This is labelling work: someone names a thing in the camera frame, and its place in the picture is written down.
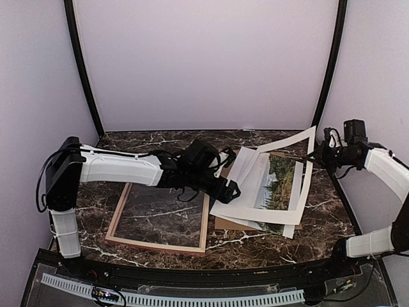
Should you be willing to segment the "white mat board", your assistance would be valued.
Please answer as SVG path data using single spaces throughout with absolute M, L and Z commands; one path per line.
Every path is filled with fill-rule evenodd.
M 224 219 L 243 219 L 272 224 L 300 224 L 309 194 L 313 172 L 313 164 L 309 161 L 305 163 L 305 166 L 301 167 L 302 170 L 305 170 L 305 175 L 300 197 L 294 210 L 258 209 L 255 205 L 261 190 L 261 181 L 265 178 L 266 164 L 270 156 L 269 153 L 308 139 L 307 152 L 310 154 L 314 150 L 315 133 L 316 127 L 313 126 L 294 136 L 261 145 L 251 152 L 252 156 L 249 162 L 245 162 L 245 158 L 242 155 L 243 152 L 240 150 L 229 173 L 229 181 L 238 184 L 240 195 L 228 204 L 216 201 L 210 214 L 213 216 L 222 216 Z

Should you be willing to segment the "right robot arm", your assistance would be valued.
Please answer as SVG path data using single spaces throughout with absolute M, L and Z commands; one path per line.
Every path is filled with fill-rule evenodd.
M 324 140 L 307 155 L 307 161 L 335 171 L 367 171 L 386 185 L 401 202 L 401 208 L 391 225 L 363 235 L 339 240 L 326 264 L 326 272 L 338 278 L 351 266 L 352 258 L 378 255 L 406 255 L 408 252 L 408 165 L 395 153 L 379 143 L 370 142 L 363 120 L 343 123 L 344 140 L 334 128 L 324 129 Z

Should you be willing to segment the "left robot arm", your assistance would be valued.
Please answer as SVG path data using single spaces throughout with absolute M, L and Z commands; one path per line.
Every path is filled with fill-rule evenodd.
M 148 187 L 203 192 L 223 204 L 241 194 L 238 184 L 218 174 L 236 159 L 231 148 L 217 150 L 196 139 L 184 150 L 126 153 L 83 145 L 67 138 L 44 162 L 35 190 L 37 211 L 48 212 L 51 229 L 66 259 L 65 268 L 77 279 L 90 274 L 80 255 L 81 244 L 75 208 L 81 183 L 124 182 Z

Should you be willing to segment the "landscape photo print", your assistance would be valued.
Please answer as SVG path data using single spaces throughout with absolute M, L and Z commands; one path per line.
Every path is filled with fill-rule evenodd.
M 275 153 L 260 153 L 242 147 L 228 173 L 236 182 L 241 195 L 229 202 L 227 213 L 223 204 L 216 201 L 210 214 L 221 222 L 217 229 L 238 230 L 243 227 L 260 230 L 292 239 L 294 225 L 275 224 L 256 220 L 250 209 L 264 213 L 267 210 L 295 210 L 301 195 L 304 165 Z

